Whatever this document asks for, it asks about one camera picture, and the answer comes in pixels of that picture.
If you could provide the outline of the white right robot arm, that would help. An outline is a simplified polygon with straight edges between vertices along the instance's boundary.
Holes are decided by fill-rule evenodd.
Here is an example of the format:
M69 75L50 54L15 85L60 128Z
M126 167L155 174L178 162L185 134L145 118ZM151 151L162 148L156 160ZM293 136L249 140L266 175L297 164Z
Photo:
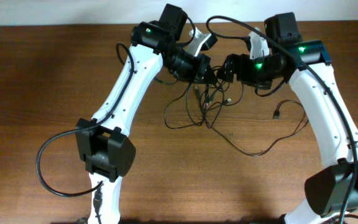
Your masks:
M320 40L303 40L293 13L277 14L246 38L249 55L230 55L219 72L273 93L281 78L299 98L319 146L322 171L305 182L305 199L280 223L342 223L358 211L358 129L336 86Z

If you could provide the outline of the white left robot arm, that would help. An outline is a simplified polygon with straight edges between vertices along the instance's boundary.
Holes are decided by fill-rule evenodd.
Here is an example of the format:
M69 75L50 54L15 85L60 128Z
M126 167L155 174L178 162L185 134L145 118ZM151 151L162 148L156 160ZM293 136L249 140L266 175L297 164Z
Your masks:
M131 34L131 46L117 82L103 105L87 121L79 119L76 142L92 185L87 223L119 223L119 196L123 177L135 159L129 140L140 102L155 76L167 68L181 82L213 84L217 79L204 50L217 41L213 34L194 28L191 40L179 43L188 15L167 4L160 19L141 22Z

